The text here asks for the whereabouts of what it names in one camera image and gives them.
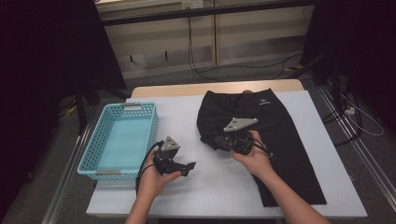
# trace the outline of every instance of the gray floor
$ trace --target gray floor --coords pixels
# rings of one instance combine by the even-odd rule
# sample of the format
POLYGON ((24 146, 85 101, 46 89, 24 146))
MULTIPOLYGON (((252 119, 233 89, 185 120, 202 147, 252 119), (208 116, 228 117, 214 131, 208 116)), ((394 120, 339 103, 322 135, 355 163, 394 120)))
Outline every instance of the gray floor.
MULTIPOLYGON (((280 60, 243 63, 243 65, 266 65, 279 62, 280 60)), ((298 58, 293 58, 287 61, 286 66, 297 65, 297 62, 298 58)), ((280 70, 281 65, 261 69, 221 68, 207 72, 205 76, 226 81, 260 80, 271 79, 278 75, 280 70)), ((288 75, 289 73, 283 73, 280 78, 288 75)), ((324 103, 318 92, 318 87, 313 85, 311 77, 304 75, 301 77, 301 81, 304 87, 309 90, 319 114, 322 117, 329 114, 331 110, 324 103)), ((137 86, 204 82, 212 82, 212 80, 202 78, 188 70, 168 75, 151 76, 150 78, 134 78, 127 81, 127 85, 128 92, 130 92, 137 86)), ((89 119, 94 118, 94 115, 101 110, 101 106, 112 102, 120 102, 119 99, 112 98, 106 93, 100 92, 100 95, 103 97, 100 105, 87 105, 85 107, 89 119)), ((374 114, 370 107, 364 105, 363 99, 361 99, 361 107, 369 114, 374 114)), ((346 139, 345 134, 336 121, 330 122, 325 126, 334 143, 342 142, 346 139)), ((377 132, 376 126, 367 118, 364 118, 364 127, 372 132, 377 132)), ((57 129, 48 144, 47 153, 34 170, 33 181, 22 187, 18 198, 11 205, 6 218, 2 222, 3 224, 40 223, 42 221, 77 139, 77 114, 60 117, 57 129)), ((386 127, 382 136, 371 136, 366 133, 361 135, 361 140, 369 148, 375 160, 393 183, 396 183, 396 166, 394 165, 394 161, 396 161, 395 139, 395 132, 388 130, 386 127)), ((351 220, 332 219, 332 223, 395 223, 395 211, 389 205, 389 202, 358 156, 356 149, 351 144, 345 144, 336 149, 348 173, 356 177, 353 184, 361 197, 368 217, 351 220)), ((93 181, 86 176, 74 175, 60 215, 57 217, 57 223, 123 223, 124 218, 99 218, 86 215, 85 210, 92 193, 93 181)))

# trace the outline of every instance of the black cable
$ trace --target black cable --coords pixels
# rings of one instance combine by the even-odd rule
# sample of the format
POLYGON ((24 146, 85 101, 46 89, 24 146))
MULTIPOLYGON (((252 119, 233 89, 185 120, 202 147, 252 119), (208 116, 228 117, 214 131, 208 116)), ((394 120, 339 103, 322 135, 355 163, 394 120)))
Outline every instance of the black cable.
POLYGON ((216 69, 220 69, 220 68, 267 68, 267 67, 272 67, 272 66, 276 66, 279 64, 282 64, 282 69, 280 70, 279 74, 277 74, 275 77, 273 77, 272 79, 275 79, 277 77, 279 77, 282 73, 283 70, 285 68, 285 62, 288 61, 291 58, 294 58, 296 56, 302 55, 302 53, 297 53, 294 55, 289 56, 288 58, 286 58, 285 60, 282 60, 281 62, 278 63, 273 63, 273 64, 268 64, 268 65, 262 65, 262 66, 247 66, 247 65, 224 65, 224 66, 217 66, 217 67, 213 67, 213 68, 209 68, 203 71, 199 71, 196 67, 195 67, 195 62, 194 62, 194 57, 193 57, 193 52, 192 52, 192 37, 191 37, 191 32, 192 32, 192 28, 191 28, 191 18, 188 18, 188 23, 189 23, 189 66, 190 69, 197 73, 199 76, 206 78, 206 79, 211 79, 211 80, 215 80, 215 81, 219 81, 219 82, 225 82, 224 80, 220 80, 214 77, 206 77, 203 75, 203 73, 206 72, 210 72, 216 69))
POLYGON ((72 111, 68 112, 68 111, 71 110, 74 106, 76 106, 76 105, 71 106, 71 107, 67 110, 66 113, 63 113, 63 114, 58 115, 58 118, 64 117, 64 116, 66 116, 66 115, 67 115, 67 116, 68 116, 68 115, 72 115, 75 111, 78 111, 78 108, 76 108, 75 110, 72 110, 72 111))
POLYGON ((63 111, 65 110, 67 107, 69 107, 71 104, 73 104, 76 101, 76 97, 74 97, 69 103, 67 103, 66 105, 62 106, 59 111, 63 111))
POLYGON ((191 18, 188 17, 187 20, 189 22, 189 66, 190 66, 190 69, 192 71, 194 71, 195 73, 197 73, 200 77, 203 77, 203 78, 206 78, 206 79, 210 79, 210 80, 215 80, 215 81, 218 81, 218 82, 224 82, 223 80, 220 80, 220 79, 217 79, 217 78, 214 78, 214 77, 206 77, 206 76, 202 75, 202 73, 199 72, 198 69, 195 67, 194 57, 193 57, 193 53, 192 53, 191 18))
POLYGON ((335 116, 334 118, 329 119, 329 117, 330 117, 331 115, 333 115, 334 113, 335 113, 335 110, 332 111, 329 115, 325 116, 325 117, 322 119, 322 122, 323 122, 324 124, 330 123, 330 122, 332 122, 332 121, 334 121, 334 120, 336 120, 336 119, 341 118, 341 116, 344 115, 344 113, 339 113, 339 114, 338 114, 337 116, 335 116))
POLYGON ((139 185, 140 185, 140 178, 142 177, 142 174, 143 174, 143 172, 144 171, 142 171, 143 170, 143 166, 145 166, 145 163, 146 163, 146 160, 148 159, 148 157, 149 157, 149 153, 152 151, 152 149, 154 149, 155 147, 160 147, 160 146, 162 146, 163 145, 163 141, 160 141, 160 142, 156 142, 154 145, 152 145, 152 147, 148 150, 148 152, 146 153, 146 156, 145 156, 145 158, 143 159, 143 161, 142 161, 142 164, 140 164, 140 168, 139 168, 139 172, 137 173, 137 177, 136 177, 136 180, 135 180, 135 189, 136 189, 136 195, 137 195, 137 192, 139 191, 139 185))
POLYGON ((255 138, 251 138, 253 140, 253 143, 251 145, 253 145, 254 147, 257 147, 259 149, 261 149, 263 152, 265 152, 265 154, 267 155, 268 158, 272 158, 273 154, 268 152, 267 148, 265 147, 265 145, 260 142, 259 140, 255 139, 255 138))
POLYGON ((289 56, 288 58, 286 58, 285 60, 283 60, 283 62, 282 62, 282 69, 280 70, 279 74, 277 74, 276 76, 274 76, 272 79, 276 79, 277 77, 279 77, 280 75, 282 75, 283 70, 285 69, 285 62, 288 61, 288 60, 291 59, 291 58, 294 58, 294 57, 298 56, 298 55, 301 55, 301 53, 291 55, 291 56, 289 56))
POLYGON ((151 167, 151 166, 153 166, 153 165, 154 165, 154 163, 152 163, 152 164, 146 166, 145 169, 143 169, 142 174, 140 174, 140 175, 143 176, 143 173, 145 173, 145 171, 146 171, 149 167, 151 167))
POLYGON ((304 17, 304 23, 305 23, 305 34, 308 33, 308 24, 306 23, 306 17, 305 17, 305 8, 303 8, 303 17, 304 17))
MULTIPOLYGON (((355 95, 355 93, 353 91, 352 91, 352 96, 354 98, 354 102, 356 104, 356 107, 359 107, 358 99, 357 99, 357 97, 356 97, 356 95, 355 95)), ((356 111, 357 111, 356 112, 356 117, 357 117, 357 120, 358 120, 358 124, 359 124, 359 126, 362 127, 361 112, 359 110, 356 110, 356 111)), ((349 137, 346 141, 343 141, 343 142, 340 142, 340 143, 336 143, 336 144, 334 144, 334 146, 335 147, 340 147, 340 146, 342 146, 344 144, 347 144, 347 143, 355 140, 359 136, 361 136, 361 129, 358 129, 357 132, 354 135, 352 135, 351 137, 349 137)))

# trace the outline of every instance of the plastic basket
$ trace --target plastic basket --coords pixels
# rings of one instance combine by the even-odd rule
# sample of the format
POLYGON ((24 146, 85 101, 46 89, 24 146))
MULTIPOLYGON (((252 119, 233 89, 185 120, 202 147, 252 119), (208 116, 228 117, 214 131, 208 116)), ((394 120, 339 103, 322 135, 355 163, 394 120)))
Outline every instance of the plastic basket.
POLYGON ((78 166, 91 179, 136 178, 154 144, 158 115, 154 103, 106 105, 78 166))

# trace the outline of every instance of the black garment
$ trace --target black garment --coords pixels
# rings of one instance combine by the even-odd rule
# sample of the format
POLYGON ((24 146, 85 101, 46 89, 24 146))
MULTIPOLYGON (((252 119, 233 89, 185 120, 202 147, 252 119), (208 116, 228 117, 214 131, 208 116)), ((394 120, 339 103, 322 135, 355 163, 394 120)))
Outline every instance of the black garment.
MULTIPOLYGON (((268 151, 274 154, 271 163, 277 174, 308 203, 326 203, 294 123, 271 90, 240 94, 208 91, 197 119, 201 141, 218 149, 214 138, 225 135, 223 128, 232 118, 258 119, 246 129, 260 133, 268 151)), ((259 178, 253 177, 263 206, 277 206, 269 189, 259 178)))

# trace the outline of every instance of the wire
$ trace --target wire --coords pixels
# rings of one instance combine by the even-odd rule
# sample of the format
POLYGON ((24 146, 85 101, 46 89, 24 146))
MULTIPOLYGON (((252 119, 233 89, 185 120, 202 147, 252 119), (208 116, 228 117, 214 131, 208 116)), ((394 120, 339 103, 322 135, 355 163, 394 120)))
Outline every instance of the wire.
MULTIPOLYGON (((343 93, 340 93, 340 94, 341 94, 344 98, 346 98, 346 101, 347 101, 347 102, 350 102, 350 100, 349 100, 347 97, 345 97, 343 93)), ((352 95, 353 95, 354 101, 356 102, 356 105, 358 105, 358 99, 357 99, 357 97, 356 97, 356 94, 355 94, 353 91, 352 91, 352 95)), ((325 119, 328 119, 329 116, 332 115, 334 112, 335 112, 335 110, 334 110, 331 114, 325 116, 325 119)), ((324 121, 323 123, 328 123, 328 122, 330 122, 330 121, 333 121, 333 120, 336 120, 336 119, 340 119, 343 115, 344 115, 344 111, 342 111, 342 113, 338 114, 334 119, 328 120, 328 121, 324 121)), ((359 111, 359 113, 356 114, 356 117, 357 117, 357 119, 358 119, 359 125, 362 126, 360 111, 359 111)), ((343 142, 340 142, 340 143, 335 143, 334 146, 335 146, 335 147, 340 147, 340 146, 342 146, 342 145, 344 145, 344 144, 346 144, 346 143, 349 143, 349 142, 355 140, 355 139, 358 138, 360 135, 361 135, 361 129, 358 129, 358 131, 357 131, 354 135, 352 135, 351 137, 349 137, 346 141, 343 141, 343 142)))
POLYGON ((381 133, 370 133, 368 131, 366 131, 365 129, 363 129, 361 126, 361 124, 357 124, 352 117, 350 117, 350 115, 348 114, 348 117, 350 119, 350 121, 360 130, 364 131, 365 133, 368 133, 372 136, 380 136, 382 134, 384 134, 384 129, 382 128, 382 126, 375 120, 373 119, 370 115, 368 115, 366 112, 364 112, 363 110, 361 110, 357 105, 352 104, 352 102, 350 102, 343 94, 341 94, 341 96, 343 96, 352 106, 354 106, 358 111, 360 111, 362 114, 364 114, 365 116, 367 116, 370 120, 372 120, 380 129, 381 129, 381 133))
POLYGON ((252 139, 253 139, 253 144, 252 145, 257 147, 257 148, 259 148, 259 149, 261 149, 263 152, 265 152, 265 154, 267 155, 268 158, 272 158, 274 156, 273 153, 271 153, 271 152, 269 152, 267 150, 267 148, 265 147, 265 145, 262 142, 260 142, 256 138, 252 138, 252 139))
POLYGON ((273 67, 279 64, 282 64, 282 69, 280 70, 279 74, 277 74, 275 77, 273 77, 272 79, 275 79, 277 77, 279 77, 280 75, 282 75, 283 70, 285 68, 285 62, 290 60, 291 58, 294 58, 296 56, 302 55, 302 53, 297 53, 294 55, 289 56, 288 58, 282 60, 281 62, 278 63, 272 63, 272 64, 268 64, 268 65, 262 65, 262 66, 247 66, 247 65, 224 65, 224 66, 216 66, 213 68, 209 68, 206 70, 202 70, 199 71, 196 66, 195 66, 195 62, 194 62, 194 57, 193 57, 193 52, 192 52, 192 37, 191 37, 191 33, 192 33, 192 28, 191 28, 191 18, 188 17, 188 23, 189 23, 189 66, 190 69, 197 73, 199 76, 203 77, 203 78, 207 78, 207 79, 211 79, 211 80, 215 80, 215 81, 219 81, 219 82, 225 82, 224 80, 220 80, 214 77, 206 77, 203 75, 203 73, 207 73, 216 69, 220 69, 220 68, 267 68, 267 67, 273 67))
POLYGON ((303 8, 303 17, 304 17, 304 23, 305 23, 305 34, 308 33, 308 24, 306 23, 306 17, 305 17, 305 8, 303 8))
POLYGON ((145 173, 145 171, 146 171, 150 166, 153 166, 153 165, 154 165, 154 163, 152 163, 152 164, 146 166, 145 169, 142 171, 142 174, 140 174, 140 176, 142 176, 143 173, 145 173))
POLYGON ((189 22, 189 66, 190 66, 190 69, 192 71, 194 71, 195 73, 197 73, 199 76, 203 77, 203 78, 215 80, 215 81, 218 81, 218 82, 224 82, 223 80, 220 80, 220 79, 217 79, 217 78, 214 78, 214 77, 206 77, 206 76, 202 75, 202 73, 199 72, 198 69, 195 67, 194 56, 193 56, 193 53, 192 53, 191 18, 188 17, 187 20, 189 22))
POLYGON ((322 122, 323 122, 323 123, 330 123, 330 122, 332 122, 332 121, 334 121, 334 120, 336 120, 336 119, 341 118, 341 116, 344 115, 344 113, 340 113, 340 114, 338 114, 337 116, 335 116, 334 118, 328 119, 331 115, 333 115, 333 113, 335 113, 335 110, 334 110, 333 112, 331 112, 329 115, 325 116, 325 117, 322 119, 322 122))
POLYGON ((160 147, 162 144, 163 144, 163 141, 160 141, 160 142, 156 142, 154 145, 152 145, 152 147, 146 153, 146 156, 143 159, 142 164, 140 164, 139 172, 137 173, 137 177, 136 177, 136 180, 135 180, 136 195, 137 195, 137 192, 139 191, 140 178, 142 177, 143 172, 146 171, 146 169, 150 166, 149 165, 148 167, 146 167, 145 170, 143 170, 143 166, 145 166, 146 160, 149 157, 149 153, 152 151, 152 149, 154 149, 155 147, 160 147))
POLYGON ((74 97, 69 103, 67 103, 66 105, 62 106, 59 110, 63 111, 65 110, 67 107, 69 107, 71 104, 74 104, 76 101, 76 97, 74 97))
POLYGON ((355 20, 353 22, 352 28, 349 31, 350 34, 352 34, 355 31, 356 26, 358 24, 358 20, 359 20, 360 14, 361 14, 361 8, 362 8, 362 5, 363 5, 363 1, 364 0, 361 0, 360 3, 359 3, 358 13, 356 14, 356 17, 355 17, 355 20))
POLYGON ((61 115, 58 115, 58 118, 61 118, 61 117, 63 117, 63 116, 69 116, 69 115, 71 115, 71 114, 73 114, 75 111, 77 111, 78 110, 78 107, 77 107, 77 105, 73 105, 73 106, 71 106, 68 110, 67 110, 67 112, 66 113, 63 113, 63 114, 61 114, 61 115))

